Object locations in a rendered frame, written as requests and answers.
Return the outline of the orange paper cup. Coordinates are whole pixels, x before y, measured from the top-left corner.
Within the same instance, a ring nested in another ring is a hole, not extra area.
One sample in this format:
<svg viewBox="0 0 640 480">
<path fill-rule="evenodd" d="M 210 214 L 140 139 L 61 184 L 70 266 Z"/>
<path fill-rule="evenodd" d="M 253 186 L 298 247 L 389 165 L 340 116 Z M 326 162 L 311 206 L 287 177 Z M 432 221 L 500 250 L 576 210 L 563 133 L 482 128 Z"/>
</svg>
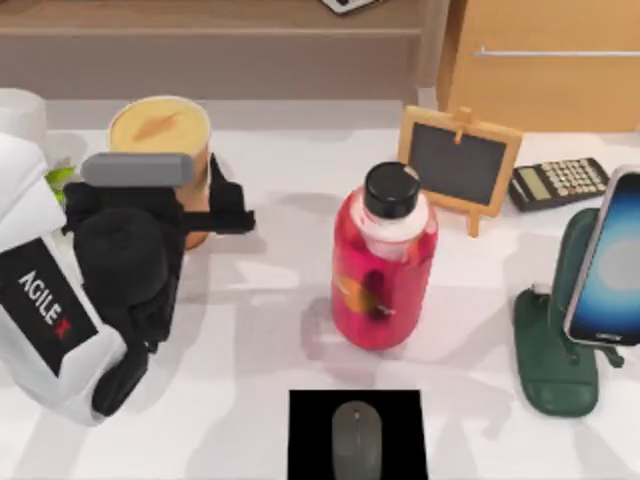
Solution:
<svg viewBox="0 0 640 480">
<path fill-rule="evenodd" d="M 193 158 L 194 175 L 176 189 L 188 212 L 209 210 L 209 141 L 205 109 L 179 96 L 151 96 L 121 109 L 108 129 L 108 150 L 118 153 L 182 153 Z"/>
</svg>

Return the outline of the pale grey rounded box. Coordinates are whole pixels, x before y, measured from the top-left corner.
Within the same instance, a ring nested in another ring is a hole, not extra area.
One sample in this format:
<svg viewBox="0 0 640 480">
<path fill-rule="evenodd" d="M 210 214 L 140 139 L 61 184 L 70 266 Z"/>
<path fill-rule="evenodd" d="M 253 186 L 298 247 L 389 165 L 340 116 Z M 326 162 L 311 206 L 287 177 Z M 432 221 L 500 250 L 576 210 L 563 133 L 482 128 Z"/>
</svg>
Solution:
<svg viewBox="0 0 640 480">
<path fill-rule="evenodd" d="M 177 153 L 98 153 L 80 167 L 98 187 L 179 187 L 194 177 L 193 159 Z"/>
</svg>

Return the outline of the small green object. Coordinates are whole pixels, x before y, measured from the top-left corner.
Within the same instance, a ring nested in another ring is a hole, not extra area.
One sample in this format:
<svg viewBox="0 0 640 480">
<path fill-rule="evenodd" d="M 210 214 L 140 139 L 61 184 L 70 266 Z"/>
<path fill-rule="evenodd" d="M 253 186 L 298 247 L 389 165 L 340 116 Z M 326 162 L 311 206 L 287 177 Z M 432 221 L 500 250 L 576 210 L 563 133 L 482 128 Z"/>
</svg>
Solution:
<svg viewBox="0 0 640 480">
<path fill-rule="evenodd" d="M 50 170 L 44 176 L 56 200 L 63 205 L 65 201 L 64 186 L 75 172 L 74 167 L 60 167 Z"/>
</svg>

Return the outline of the wooden open shelf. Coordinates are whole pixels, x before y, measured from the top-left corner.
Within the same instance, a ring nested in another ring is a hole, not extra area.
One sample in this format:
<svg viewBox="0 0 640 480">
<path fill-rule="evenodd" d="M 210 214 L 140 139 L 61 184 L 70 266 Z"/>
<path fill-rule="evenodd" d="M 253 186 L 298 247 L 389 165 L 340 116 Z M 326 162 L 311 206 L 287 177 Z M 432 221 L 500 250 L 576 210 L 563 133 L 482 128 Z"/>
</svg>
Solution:
<svg viewBox="0 0 640 480">
<path fill-rule="evenodd" d="M 0 86 L 54 100 L 406 100 L 450 0 L 0 0 Z"/>
</svg>

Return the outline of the red bottle with black cap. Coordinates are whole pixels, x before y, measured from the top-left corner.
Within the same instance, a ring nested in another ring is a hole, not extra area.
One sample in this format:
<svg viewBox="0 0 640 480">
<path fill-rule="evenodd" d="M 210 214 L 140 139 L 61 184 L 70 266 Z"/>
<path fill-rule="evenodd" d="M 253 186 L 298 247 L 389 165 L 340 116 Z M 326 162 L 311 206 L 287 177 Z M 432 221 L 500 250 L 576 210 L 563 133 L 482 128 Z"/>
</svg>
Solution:
<svg viewBox="0 0 640 480">
<path fill-rule="evenodd" d="M 415 330 L 435 257 L 438 221 L 417 173 L 374 165 L 334 223 L 331 313 L 352 344 L 386 350 Z"/>
</svg>

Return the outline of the black and white calculator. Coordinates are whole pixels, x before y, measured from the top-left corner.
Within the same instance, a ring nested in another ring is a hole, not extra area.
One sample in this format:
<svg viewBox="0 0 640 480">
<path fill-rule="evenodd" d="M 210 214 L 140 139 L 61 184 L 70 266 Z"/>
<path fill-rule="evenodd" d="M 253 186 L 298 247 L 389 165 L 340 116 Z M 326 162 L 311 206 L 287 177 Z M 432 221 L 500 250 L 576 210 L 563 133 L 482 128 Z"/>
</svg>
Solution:
<svg viewBox="0 0 640 480">
<path fill-rule="evenodd" d="M 319 0 L 333 14 L 345 16 L 368 8 L 383 0 Z"/>
</svg>

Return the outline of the wooden framed blackboard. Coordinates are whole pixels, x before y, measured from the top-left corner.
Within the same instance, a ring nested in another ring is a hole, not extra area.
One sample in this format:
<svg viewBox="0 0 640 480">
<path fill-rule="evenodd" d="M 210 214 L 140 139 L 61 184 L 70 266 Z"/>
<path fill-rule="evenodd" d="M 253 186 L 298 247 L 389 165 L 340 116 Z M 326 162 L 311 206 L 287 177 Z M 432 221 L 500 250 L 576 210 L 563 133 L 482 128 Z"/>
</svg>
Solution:
<svg viewBox="0 0 640 480">
<path fill-rule="evenodd" d="M 475 120 L 468 108 L 445 113 L 405 107 L 397 159 L 413 168 L 435 206 L 467 216 L 468 235 L 480 219 L 500 213 L 523 133 Z"/>
</svg>

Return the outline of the black mouse pad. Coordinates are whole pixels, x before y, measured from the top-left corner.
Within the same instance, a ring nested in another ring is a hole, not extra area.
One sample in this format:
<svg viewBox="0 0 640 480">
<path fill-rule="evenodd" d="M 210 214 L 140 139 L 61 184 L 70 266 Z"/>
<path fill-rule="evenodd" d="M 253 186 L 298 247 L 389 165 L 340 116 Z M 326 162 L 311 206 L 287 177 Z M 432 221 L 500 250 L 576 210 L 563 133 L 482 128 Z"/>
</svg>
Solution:
<svg viewBox="0 0 640 480">
<path fill-rule="evenodd" d="M 429 480 L 420 392 L 357 389 L 290 392 L 287 480 L 335 480 L 331 423 L 348 401 L 366 402 L 381 417 L 381 480 Z"/>
</svg>

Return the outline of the grey computer mouse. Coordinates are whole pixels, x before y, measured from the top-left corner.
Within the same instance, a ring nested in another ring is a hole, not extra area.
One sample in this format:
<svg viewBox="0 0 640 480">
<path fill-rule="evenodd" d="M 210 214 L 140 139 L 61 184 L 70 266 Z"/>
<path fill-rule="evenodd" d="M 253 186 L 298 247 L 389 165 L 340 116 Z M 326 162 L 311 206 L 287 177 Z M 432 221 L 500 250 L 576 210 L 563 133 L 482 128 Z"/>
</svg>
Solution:
<svg viewBox="0 0 640 480">
<path fill-rule="evenodd" d="M 341 404 L 332 417 L 332 470 L 335 480 L 381 480 L 382 420 L 363 401 Z"/>
</svg>

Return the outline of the pale wooden cupboard door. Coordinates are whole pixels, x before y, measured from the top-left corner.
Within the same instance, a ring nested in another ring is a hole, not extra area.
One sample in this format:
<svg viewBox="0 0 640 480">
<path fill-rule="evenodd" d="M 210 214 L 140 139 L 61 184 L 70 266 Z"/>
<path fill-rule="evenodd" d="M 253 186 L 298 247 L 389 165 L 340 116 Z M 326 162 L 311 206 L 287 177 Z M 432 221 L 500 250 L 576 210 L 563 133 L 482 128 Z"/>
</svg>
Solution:
<svg viewBox="0 0 640 480">
<path fill-rule="evenodd" d="M 640 130 L 640 58 L 496 58 L 492 50 L 640 50 L 640 0 L 450 0 L 436 98 L 532 132 Z"/>
</svg>

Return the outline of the dark green phone stand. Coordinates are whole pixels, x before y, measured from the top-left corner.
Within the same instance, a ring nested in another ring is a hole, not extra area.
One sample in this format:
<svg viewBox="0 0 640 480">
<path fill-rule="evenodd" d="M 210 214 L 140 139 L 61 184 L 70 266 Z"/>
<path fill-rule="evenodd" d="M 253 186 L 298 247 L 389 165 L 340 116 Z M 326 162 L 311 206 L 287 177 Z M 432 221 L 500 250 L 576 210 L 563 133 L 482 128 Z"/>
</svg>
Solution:
<svg viewBox="0 0 640 480">
<path fill-rule="evenodd" d="M 513 338 L 520 385 L 533 408 L 553 417 L 583 417 L 597 405 L 596 351 L 613 368 L 625 363 L 615 347 L 579 344 L 564 332 L 566 310 L 597 216 L 596 208 L 588 208 L 570 219 L 551 286 L 531 286 L 514 300 Z"/>
</svg>

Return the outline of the smartphone with blue screen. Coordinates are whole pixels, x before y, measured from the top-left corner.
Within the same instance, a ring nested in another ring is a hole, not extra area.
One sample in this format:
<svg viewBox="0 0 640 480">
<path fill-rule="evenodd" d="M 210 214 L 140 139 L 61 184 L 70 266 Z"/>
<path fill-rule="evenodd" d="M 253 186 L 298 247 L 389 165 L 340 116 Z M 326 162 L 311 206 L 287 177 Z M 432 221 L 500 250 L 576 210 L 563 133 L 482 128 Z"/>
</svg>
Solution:
<svg viewBox="0 0 640 480">
<path fill-rule="evenodd" d="M 640 345 L 640 165 L 611 174 L 564 332 L 578 343 Z"/>
</svg>

